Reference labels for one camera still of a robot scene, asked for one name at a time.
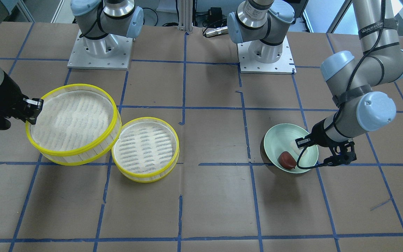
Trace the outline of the black gripper at bowl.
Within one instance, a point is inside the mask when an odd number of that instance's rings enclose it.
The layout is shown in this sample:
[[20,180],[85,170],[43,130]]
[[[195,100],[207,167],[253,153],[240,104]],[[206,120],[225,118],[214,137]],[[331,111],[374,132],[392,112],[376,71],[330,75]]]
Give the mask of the black gripper at bowl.
[[328,147],[331,156],[324,159],[323,163],[318,166],[349,165],[351,162],[357,160],[354,148],[355,143],[349,140],[343,142],[332,140],[327,136],[326,131],[324,130],[324,121],[325,120],[320,121],[313,126],[310,137],[305,136],[303,138],[295,139],[296,146],[298,148],[310,147],[313,142],[313,145]]

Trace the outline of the black gripper over steamer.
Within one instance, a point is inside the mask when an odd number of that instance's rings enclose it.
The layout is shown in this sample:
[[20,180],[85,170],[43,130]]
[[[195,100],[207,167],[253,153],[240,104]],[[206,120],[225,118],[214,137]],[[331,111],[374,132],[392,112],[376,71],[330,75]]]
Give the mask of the black gripper over steamer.
[[8,118],[27,121],[35,125],[40,112],[43,110],[44,100],[29,99],[22,94],[19,86],[6,74],[0,85],[0,130],[7,130],[11,123]]

